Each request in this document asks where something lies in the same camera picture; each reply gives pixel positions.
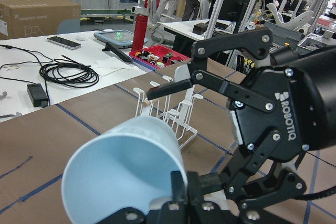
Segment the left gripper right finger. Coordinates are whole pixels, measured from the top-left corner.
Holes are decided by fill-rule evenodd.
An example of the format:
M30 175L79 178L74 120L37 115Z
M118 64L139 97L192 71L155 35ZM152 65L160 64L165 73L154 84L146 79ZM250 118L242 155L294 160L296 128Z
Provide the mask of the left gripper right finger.
M187 194L192 206L200 205L204 201L200 178L197 172L187 172Z

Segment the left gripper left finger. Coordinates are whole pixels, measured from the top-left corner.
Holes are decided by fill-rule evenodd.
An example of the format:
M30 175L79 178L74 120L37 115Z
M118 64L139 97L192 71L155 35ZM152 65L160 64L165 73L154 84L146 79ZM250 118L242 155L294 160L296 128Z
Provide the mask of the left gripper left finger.
M185 185L180 171L171 172L172 202L185 202Z

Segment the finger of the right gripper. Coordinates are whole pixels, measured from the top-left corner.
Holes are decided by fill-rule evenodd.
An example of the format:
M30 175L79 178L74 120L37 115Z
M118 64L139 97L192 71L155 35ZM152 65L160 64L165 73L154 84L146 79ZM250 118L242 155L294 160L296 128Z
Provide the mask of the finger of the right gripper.
M193 86L190 79L178 81L178 82L169 82L157 87L150 88L147 93L148 100L154 100L166 95L174 94L183 90L187 90Z

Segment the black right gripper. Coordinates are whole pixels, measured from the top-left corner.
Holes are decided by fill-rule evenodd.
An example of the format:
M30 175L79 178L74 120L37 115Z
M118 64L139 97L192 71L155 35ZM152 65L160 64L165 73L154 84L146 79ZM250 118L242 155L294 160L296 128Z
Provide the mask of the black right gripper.
M335 146L335 46L300 55L289 47L269 53L272 33L260 29L194 43L191 77L228 98L238 149L219 173L201 175L203 195L224 190L243 211L288 199L315 201L335 188L306 193L297 174L308 151ZM255 63L240 84L207 71L209 56L237 49Z

